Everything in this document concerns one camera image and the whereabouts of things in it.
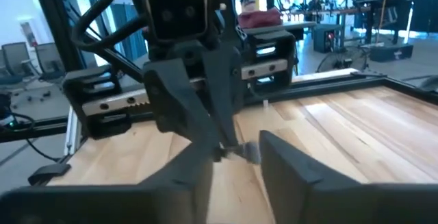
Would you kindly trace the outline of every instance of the gray carpet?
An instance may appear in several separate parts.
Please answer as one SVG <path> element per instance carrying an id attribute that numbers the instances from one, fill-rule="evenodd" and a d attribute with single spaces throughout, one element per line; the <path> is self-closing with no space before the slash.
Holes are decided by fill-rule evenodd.
<path id="1" fill-rule="evenodd" d="M 415 45 L 413 57 L 409 60 L 397 62 L 377 63 L 370 62 L 370 68 L 375 71 L 386 73 L 398 79 L 416 77 L 421 75 L 432 75 L 438 72 L 438 43 L 433 39 L 411 40 Z M 313 51 L 310 36 L 299 42 L 298 56 L 300 59 L 300 74 L 314 73 L 324 54 Z M 142 66 L 146 57 L 140 58 L 136 64 Z M 410 84 L 419 84 L 420 80 L 413 80 Z M 122 79 L 123 86 L 138 84 L 130 77 Z M 18 113 L 26 114 L 34 119 L 46 119 L 68 114 L 69 104 L 63 94 L 56 88 L 52 90 L 52 97 L 40 102 L 23 102 L 15 110 Z M 41 95 L 47 88 L 40 88 L 32 91 L 32 95 Z M 62 156 L 65 134 L 40 138 L 35 145 L 51 156 Z M 25 146 L 25 141 L 15 141 L 0 145 L 0 192 L 14 187 L 27 185 L 27 177 L 41 166 L 50 164 L 50 161 L 42 158 L 37 153 Z"/>

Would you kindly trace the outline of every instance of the electric fan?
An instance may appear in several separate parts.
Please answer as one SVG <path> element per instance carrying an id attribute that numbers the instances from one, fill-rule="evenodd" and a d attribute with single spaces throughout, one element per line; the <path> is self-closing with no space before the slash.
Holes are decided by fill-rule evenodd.
<path id="1" fill-rule="evenodd" d="M 317 73 L 353 68 L 363 71 L 368 67 L 367 52 L 359 47 L 346 47 L 342 51 L 329 53 L 320 63 Z"/>
<path id="2" fill-rule="evenodd" d="M 438 75 L 433 75 L 424 80 L 418 88 L 425 92 L 433 92 L 438 89 Z"/>

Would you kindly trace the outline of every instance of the wooden table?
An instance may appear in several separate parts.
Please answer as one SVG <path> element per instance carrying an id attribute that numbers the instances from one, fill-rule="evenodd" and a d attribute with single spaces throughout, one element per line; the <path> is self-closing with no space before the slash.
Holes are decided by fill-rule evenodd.
<path id="1" fill-rule="evenodd" d="M 268 32 L 277 32 L 279 30 L 293 30 L 293 29 L 304 29 L 308 27 L 316 26 L 315 22 L 305 21 L 305 22 L 284 22 L 281 25 L 274 25 L 268 27 L 260 27 L 260 28 L 252 28 L 252 29 L 244 29 L 244 32 L 248 35 L 256 35 Z"/>
<path id="2" fill-rule="evenodd" d="M 438 108 L 385 87 L 246 108 L 235 126 L 241 141 L 271 131 L 363 183 L 438 182 Z M 159 133 L 154 122 L 137 123 L 126 134 L 89 140 L 70 159 L 70 172 L 49 185 L 136 184 L 188 143 Z M 274 223 L 258 166 L 238 158 L 215 164 L 208 223 Z"/>
<path id="3" fill-rule="evenodd" d="M 349 14 L 357 14 L 361 12 L 369 12 L 371 10 L 370 7 L 361 7 L 361 8 L 342 8 L 342 9 L 334 9 L 334 10 L 320 10 L 320 11 L 291 11 L 291 15 L 300 15 L 300 14 L 310 14 L 310 15 L 349 15 Z"/>

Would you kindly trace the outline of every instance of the office chair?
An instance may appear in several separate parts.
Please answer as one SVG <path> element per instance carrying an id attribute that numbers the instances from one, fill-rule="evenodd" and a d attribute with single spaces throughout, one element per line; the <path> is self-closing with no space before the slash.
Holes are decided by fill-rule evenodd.
<path id="1" fill-rule="evenodd" d="M 11 105 L 12 108 L 17 108 L 23 97 L 27 101 L 33 99 L 44 101 L 42 97 L 35 95 L 22 95 L 23 92 L 28 91 L 27 86 L 38 78 L 38 72 L 29 59 L 26 43 L 10 43 L 1 48 L 1 58 L 4 62 L 3 72 L 9 75 L 0 78 L 0 89 L 9 90 L 11 95 L 15 97 Z"/>
<path id="2" fill-rule="evenodd" d="M 39 81 L 54 84 L 58 89 L 62 90 L 61 83 L 66 71 L 55 43 L 52 42 L 37 45 L 35 50 L 42 72 Z"/>

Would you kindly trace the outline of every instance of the desk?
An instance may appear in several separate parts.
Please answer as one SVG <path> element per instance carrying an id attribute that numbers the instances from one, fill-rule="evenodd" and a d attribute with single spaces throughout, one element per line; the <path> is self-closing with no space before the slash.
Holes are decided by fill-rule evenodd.
<path id="1" fill-rule="evenodd" d="M 334 9 L 334 10 L 321 10 L 321 11 L 291 11 L 291 15 L 349 15 L 349 14 L 358 14 L 362 12 L 369 12 L 371 8 L 369 7 L 360 7 L 360 8 L 342 8 L 342 9 Z"/>
<path id="2" fill-rule="evenodd" d="M 438 108 L 385 87 L 246 108 L 235 127 L 241 141 L 269 130 L 363 183 L 438 182 Z M 89 140 L 70 159 L 70 172 L 48 185 L 136 184 L 188 143 L 159 133 L 154 122 L 137 123 L 126 134 Z M 274 223 L 258 166 L 239 158 L 214 165 L 208 223 Z"/>
<path id="3" fill-rule="evenodd" d="M 268 32 L 276 32 L 279 30 L 295 30 L 295 29 L 304 29 L 308 27 L 315 26 L 315 22 L 284 22 L 282 25 L 275 25 L 275 26 L 269 26 L 269 27 L 260 27 L 260 28 L 253 28 L 253 29 L 243 29 L 243 31 L 248 35 L 257 35 L 262 33 L 268 33 Z"/>

